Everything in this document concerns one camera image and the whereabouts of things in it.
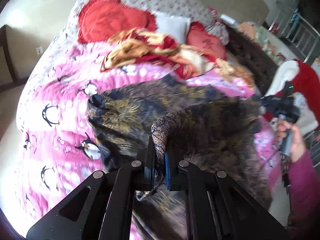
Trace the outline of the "magenta right sleeve forearm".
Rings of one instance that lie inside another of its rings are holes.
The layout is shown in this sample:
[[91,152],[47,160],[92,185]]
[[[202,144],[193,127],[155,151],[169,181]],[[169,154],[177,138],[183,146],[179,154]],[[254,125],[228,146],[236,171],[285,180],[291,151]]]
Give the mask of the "magenta right sleeve forearm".
[[289,165],[292,239],[319,239],[319,177],[308,150]]

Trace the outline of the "right hand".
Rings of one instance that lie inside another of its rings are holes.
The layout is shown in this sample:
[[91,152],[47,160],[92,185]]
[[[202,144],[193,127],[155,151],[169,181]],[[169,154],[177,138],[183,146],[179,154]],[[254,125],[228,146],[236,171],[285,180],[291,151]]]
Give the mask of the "right hand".
[[296,124],[289,123],[285,120],[278,119],[276,141],[281,142],[286,135],[286,130],[290,129],[292,132],[292,142],[290,148],[290,160],[292,163],[297,162],[305,153],[306,146],[303,137],[300,133],[299,127]]

